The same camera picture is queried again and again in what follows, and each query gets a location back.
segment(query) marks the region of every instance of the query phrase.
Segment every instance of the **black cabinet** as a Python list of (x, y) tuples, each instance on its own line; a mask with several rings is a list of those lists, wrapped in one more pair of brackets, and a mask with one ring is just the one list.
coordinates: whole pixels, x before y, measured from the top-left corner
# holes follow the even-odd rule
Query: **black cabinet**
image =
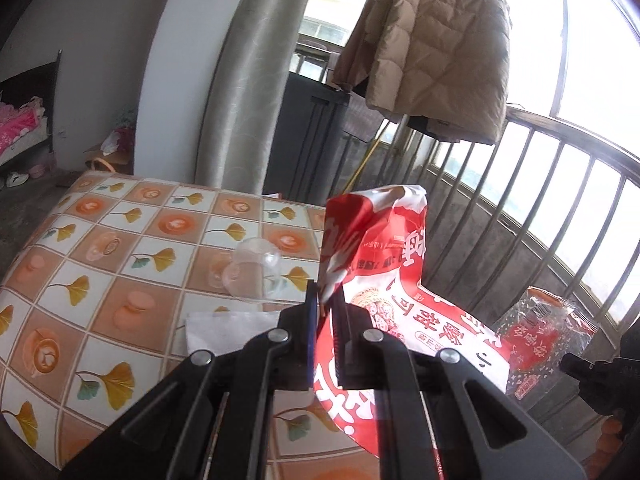
[(324, 205), (344, 137), (350, 96), (300, 74), (289, 73), (271, 145), (263, 193)]

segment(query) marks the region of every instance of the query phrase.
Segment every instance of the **ginkgo leaf pattern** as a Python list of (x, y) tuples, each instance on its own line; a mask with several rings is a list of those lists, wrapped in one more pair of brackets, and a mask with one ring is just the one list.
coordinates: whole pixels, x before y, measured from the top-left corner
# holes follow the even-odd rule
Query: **ginkgo leaf pattern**
[(65, 196), (60, 202), (58, 202), (58, 206), (57, 207), (62, 207), (67, 202), (69, 202), (69, 200), (71, 200), (71, 197), (70, 196)]
[(306, 280), (309, 279), (309, 275), (302, 267), (293, 267), (288, 274), (283, 274), (282, 277), (287, 278), (300, 292), (306, 291)]
[(42, 238), (43, 239), (49, 238), (50, 236), (53, 236), (56, 232), (58, 232), (56, 241), (61, 242), (62, 240), (66, 240), (67, 238), (71, 237), (71, 235), (76, 232), (76, 224), (69, 224), (69, 225), (65, 225), (64, 227), (52, 227), (45, 233), (45, 235)]
[(176, 195), (172, 198), (173, 198), (173, 200), (171, 201), (172, 204), (180, 204), (185, 200), (188, 200), (191, 205), (196, 205), (202, 202), (202, 199), (204, 197), (202, 196), (202, 193), (191, 193), (190, 195), (187, 195), (187, 196)]
[(276, 413), (274, 418), (279, 418), (283, 420), (287, 425), (287, 436), (290, 441), (298, 440), (299, 438), (304, 437), (309, 430), (311, 429), (311, 420), (310, 417), (305, 413), (304, 415), (299, 415), (294, 418), (285, 418), (283, 415), (287, 413), (293, 412), (307, 412), (311, 413), (315, 418), (317, 418), (325, 428), (327, 428), (332, 433), (337, 433), (340, 431), (340, 428), (335, 425), (332, 421), (329, 414), (320, 404), (320, 401), (317, 397), (314, 397), (314, 400), (311, 401), (311, 404), (308, 406), (300, 407), (300, 408), (289, 408), (288, 410), (283, 410), (281, 412)]
[(288, 205), (284, 206), (280, 210), (277, 210), (277, 209), (265, 209), (264, 212), (267, 213), (267, 216), (270, 219), (277, 218), (279, 215), (284, 216), (284, 218), (286, 218), (287, 220), (293, 220), (296, 217), (296, 212), (293, 211), (293, 209), (290, 208)]
[(236, 242), (239, 242), (244, 238), (246, 231), (244, 227), (240, 224), (229, 224), (229, 226), (224, 229), (225, 233), (231, 236)]
[(156, 254), (145, 254), (145, 253), (137, 253), (132, 254), (135, 258), (133, 264), (131, 265), (132, 269), (139, 269), (140, 267), (145, 267), (152, 259), (156, 264), (156, 270), (158, 272), (162, 272), (167, 267), (170, 267), (175, 262), (175, 251), (171, 247), (167, 247), (157, 252)]
[(102, 381), (107, 393), (109, 405), (114, 410), (119, 410), (133, 396), (133, 388), (136, 387), (136, 380), (133, 377), (131, 366), (126, 361), (115, 365), (106, 375), (100, 375), (87, 370), (76, 372), (76, 375), (81, 381), (77, 397), (80, 400), (90, 400), (98, 394), (100, 383), (97, 381), (87, 381), (82, 378), (82, 374), (91, 375)]
[(14, 318), (14, 306), (7, 305), (2, 312), (0, 312), (0, 335), (5, 333), (9, 329), (12, 319)]
[(12, 413), (9, 410), (2, 410), (2, 414), (8, 414), (15, 417), (15, 420), (20, 425), (20, 429), (24, 434), (24, 437), (29, 446), (35, 449), (38, 443), (38, 421), (36, 420), (35, 413), (33, 413), (33, 406), (27, 400), (22, 403), (20, 411), (18, 413)]
[(142, 211), (140, 211), (139, 207), (135, 207), (130, 209), (126, 213), (123, 213), (124, 218), (127, 219), (127, 222), (133, 224), (136, 220), (138, 220), (142, 216)]
[(207, 233), (226, 233), (231, 236), (236, 242), (239, 242), (246, 235), (246, 230), (240, 224), (229, 224), (225, 229), (210, 229)]
[(116, 184), (111, 184), (110, 186), (98, 186), (98, 190), (104, 191), (105, 189), (109, 189), (110, 193), (115, 193), (116, 191), (120, 191), (124, 187), (124, 182), (117, 182)]
[(71, 306), (76, 306), (86, 297), (89, 292), (89, 277), (80, 276), (73, 283), (65, 285), (64, 283), (53, 283), (49, 286), (63, 286), (69, 292), (69, 303)]
[(287, 437), (290, 442), (306, 436), (311, 429), (311, 418), (305, 413), (294, 418), (281, 418), (287, 425)]
[(283, 207), (280, 210), (280, 214), (284, 216), (287, 220), (293, 220), (296, 217), (296, 212), (293, 211), (289, 206)]
[(329, 416), (327, 410), (322, 407), (322, 404), (320, 404), (320, 401), (316, 396), (314, 396), (314, 400), (305, 409), (309, 413), (313, 413), (329, 431), (333, 431), (334, 433), (340, 431), (340, 428), (335, 425), (334, 420), (331, 418), (331, 416)]

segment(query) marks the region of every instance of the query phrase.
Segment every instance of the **white wall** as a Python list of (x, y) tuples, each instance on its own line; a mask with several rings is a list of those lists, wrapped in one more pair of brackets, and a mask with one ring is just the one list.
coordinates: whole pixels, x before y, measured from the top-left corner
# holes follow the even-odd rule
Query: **white wall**
[(213, 73), (240, 0), (168, 0), (140, 95), (136, 175), (193, 182)]
[(138, 104), (165, 2), (33, 0), (21, 17), (0, 51), (0, 80), (53, 61), (62, 49), (54, 104), (59, 167), (82, 169), (83, 152), (102, 142), (121, 111)]

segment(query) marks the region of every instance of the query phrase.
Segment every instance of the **beige puffer jacket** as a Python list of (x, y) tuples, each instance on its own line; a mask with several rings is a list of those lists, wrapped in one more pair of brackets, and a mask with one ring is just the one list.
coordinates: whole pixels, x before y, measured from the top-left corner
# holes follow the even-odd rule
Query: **beige puffer jacket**
[(445, 121), (493, 144), (506, 111), (505, 0), (368, 0), (334, 70), (346, 91), (369, 76), (367, 106)]

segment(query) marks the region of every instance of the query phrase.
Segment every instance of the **napkin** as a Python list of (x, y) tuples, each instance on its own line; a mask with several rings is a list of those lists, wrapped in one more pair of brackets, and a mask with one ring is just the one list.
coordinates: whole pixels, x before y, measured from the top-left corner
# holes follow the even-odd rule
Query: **napkin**
[(241, 349), (254, 336), (278, 325), (279, 312), (194, 312), (185, 331), (189, 354), (206, 349), (214, 355)]

